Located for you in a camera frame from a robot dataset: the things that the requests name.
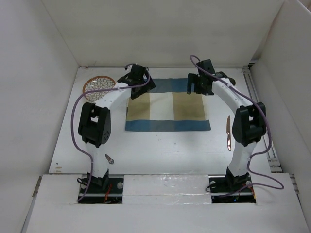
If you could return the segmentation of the blue beige checkered placemat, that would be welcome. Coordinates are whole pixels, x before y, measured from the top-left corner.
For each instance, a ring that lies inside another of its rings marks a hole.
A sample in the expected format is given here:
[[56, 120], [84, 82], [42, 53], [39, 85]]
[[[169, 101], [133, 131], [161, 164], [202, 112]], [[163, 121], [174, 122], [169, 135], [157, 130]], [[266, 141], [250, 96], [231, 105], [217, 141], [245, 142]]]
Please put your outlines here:
[[187, 94], [186, 78], [153, 79], [155, 88], [128, 100], [125, 130], [130, 132], [210, 131], [204, 95]]

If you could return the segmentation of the patterned ceramic plate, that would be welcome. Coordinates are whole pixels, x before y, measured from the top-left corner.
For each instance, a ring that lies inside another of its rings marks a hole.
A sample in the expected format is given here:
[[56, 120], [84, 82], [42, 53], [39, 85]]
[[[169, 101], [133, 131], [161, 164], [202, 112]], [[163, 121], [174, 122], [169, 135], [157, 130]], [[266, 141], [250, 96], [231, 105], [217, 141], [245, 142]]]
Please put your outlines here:
[[[100, 89], [111, 89], [111, 88], [114, 88], [115, 85], [116, 85], [116, 82], [108, 76], [95, 76], [89, 79], [84, 84], [82, 92], [85, 93], [88, 91], [94, 91], [94, 90], [100, 90]], [[106, 93], [108, 93], [108, 91], [87, 93], [85, 94], [85, 98], [89, 102], [95, 102], [101, 99]]]

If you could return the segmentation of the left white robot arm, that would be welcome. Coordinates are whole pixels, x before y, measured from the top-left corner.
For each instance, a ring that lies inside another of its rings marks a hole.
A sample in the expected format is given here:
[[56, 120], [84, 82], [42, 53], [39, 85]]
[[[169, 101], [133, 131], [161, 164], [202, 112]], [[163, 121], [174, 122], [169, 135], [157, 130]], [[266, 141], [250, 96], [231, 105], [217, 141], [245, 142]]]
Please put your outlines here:
[[135, 100], [155, 88], [149, 69], [128, 64], [126, 73], [117, 81], [108, 76], [89, 80], [79, 99], [85, 98], [78, 124], [78, 134], [86, 144], [96, 148], [111, 136], [111, 112], [127, 100]]

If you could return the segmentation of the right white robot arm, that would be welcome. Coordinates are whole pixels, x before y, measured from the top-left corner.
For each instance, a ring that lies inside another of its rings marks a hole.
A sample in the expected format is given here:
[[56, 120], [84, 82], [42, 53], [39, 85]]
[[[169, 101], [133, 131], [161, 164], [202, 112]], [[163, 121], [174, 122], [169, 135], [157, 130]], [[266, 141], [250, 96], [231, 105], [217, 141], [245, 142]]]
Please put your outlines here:
[[236, 191], [249, 177], [248, 162], [262, 136], [266, 133], [265, 105], [253, 103], [236, 87], [236, 81], [223, 72], [215, 72], [210, 59], [194, 64], [197, 74], [188, 74], [187, 93], [217, 95], [234, 113], [231, 133], [235, 140], [232, 160], [222, 184]]

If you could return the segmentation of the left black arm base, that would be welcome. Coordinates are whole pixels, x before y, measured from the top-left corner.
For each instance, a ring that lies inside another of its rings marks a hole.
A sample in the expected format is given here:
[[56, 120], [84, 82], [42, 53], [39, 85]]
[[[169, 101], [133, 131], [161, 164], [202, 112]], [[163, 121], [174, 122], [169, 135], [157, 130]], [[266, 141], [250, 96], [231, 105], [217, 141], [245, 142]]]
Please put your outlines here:
[[109, 175], [108, 171], [103, 177], [92, 176], [88, 190], [86, 185], [90, 174], [86, 177], [78, 178], [80, 185], [77, 201], [80, 204], [122, 204], [124, 177]]

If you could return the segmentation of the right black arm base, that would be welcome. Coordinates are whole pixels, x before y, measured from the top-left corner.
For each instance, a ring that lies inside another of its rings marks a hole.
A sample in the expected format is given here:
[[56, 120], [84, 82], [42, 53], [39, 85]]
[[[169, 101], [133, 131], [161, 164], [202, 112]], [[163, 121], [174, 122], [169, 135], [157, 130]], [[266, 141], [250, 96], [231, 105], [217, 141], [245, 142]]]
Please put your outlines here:
[[246, 187], [251, 177], [246, 174], [241, 181], [230, 184], [225, 175], [209, 175], [205, 191], [211, 194], [211, 203], [256, 203], [253, 187]]

